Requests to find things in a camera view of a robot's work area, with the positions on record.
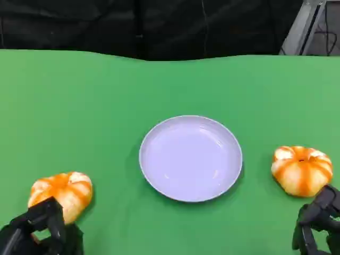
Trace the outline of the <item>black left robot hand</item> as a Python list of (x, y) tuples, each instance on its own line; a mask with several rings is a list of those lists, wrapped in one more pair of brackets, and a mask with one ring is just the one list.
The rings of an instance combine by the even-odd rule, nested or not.
[(84, 254), (83, 232), (64, 223), (62, 206), (50, 197), (3, 226), (1, 254)]

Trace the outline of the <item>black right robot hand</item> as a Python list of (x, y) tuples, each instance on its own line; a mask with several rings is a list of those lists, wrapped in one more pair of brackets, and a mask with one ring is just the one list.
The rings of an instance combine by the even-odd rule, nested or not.
[[(326, 231), (329, 252), (318, 249), (312, 231)], [(327, 184), (298, 213), (292, 249), (300, 254), (339, 254), (339, 190)]]

